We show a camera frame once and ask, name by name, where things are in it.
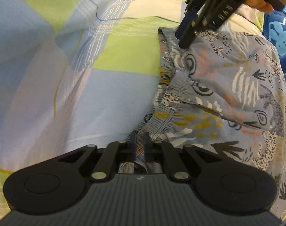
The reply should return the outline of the blue patterned pajama garment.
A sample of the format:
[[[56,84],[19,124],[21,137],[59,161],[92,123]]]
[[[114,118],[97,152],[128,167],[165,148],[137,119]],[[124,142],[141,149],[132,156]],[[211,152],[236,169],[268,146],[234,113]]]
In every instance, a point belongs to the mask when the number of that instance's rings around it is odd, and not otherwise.
[[[153,104],[136,128],[135,163],[121,173],[157,172],[144,158],[144,134],[181,148],[192,144],[270,174],[270,208],[286,219],[286,82],[275,47],[247,32],[203,31],[189,48],[160,28],[160,80]]]

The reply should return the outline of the blue bunny print fabric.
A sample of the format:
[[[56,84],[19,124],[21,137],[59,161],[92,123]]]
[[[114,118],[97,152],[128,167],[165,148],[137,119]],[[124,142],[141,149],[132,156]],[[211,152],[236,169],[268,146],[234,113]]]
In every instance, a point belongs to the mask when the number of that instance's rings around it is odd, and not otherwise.
[[[263,35],[277,49],[286,80],[286,0],[273,0],[274,11],[264,15]]]

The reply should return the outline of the plaid checkered bed sheet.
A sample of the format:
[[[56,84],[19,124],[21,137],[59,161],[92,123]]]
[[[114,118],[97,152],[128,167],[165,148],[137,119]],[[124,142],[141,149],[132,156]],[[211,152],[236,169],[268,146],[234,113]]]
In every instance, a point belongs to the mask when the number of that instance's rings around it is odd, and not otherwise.
[[[185,0],[0,0],[0,218],[14,171],[125,138],[159,78],[159,27]]]

